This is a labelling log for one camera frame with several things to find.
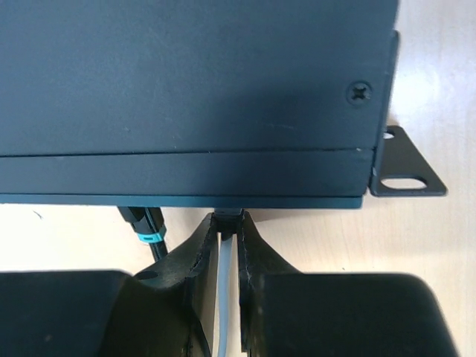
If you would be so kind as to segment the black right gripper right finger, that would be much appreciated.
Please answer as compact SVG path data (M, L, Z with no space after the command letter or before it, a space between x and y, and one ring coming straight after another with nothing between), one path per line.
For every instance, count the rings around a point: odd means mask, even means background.
M241 347L248 356L455 356L428 285L410 274L310 274L237 226Z

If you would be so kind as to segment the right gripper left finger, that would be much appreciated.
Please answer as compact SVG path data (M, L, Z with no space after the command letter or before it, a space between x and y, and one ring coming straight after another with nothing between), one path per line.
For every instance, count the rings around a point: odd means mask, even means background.
M3 356L209 356L217 222L136 275L32 271L1 275Z

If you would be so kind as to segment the teal network switch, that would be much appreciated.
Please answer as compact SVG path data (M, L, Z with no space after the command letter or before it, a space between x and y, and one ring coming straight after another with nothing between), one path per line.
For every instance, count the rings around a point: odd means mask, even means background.
M3 1L1 201L442 196L387 126L397 1Z

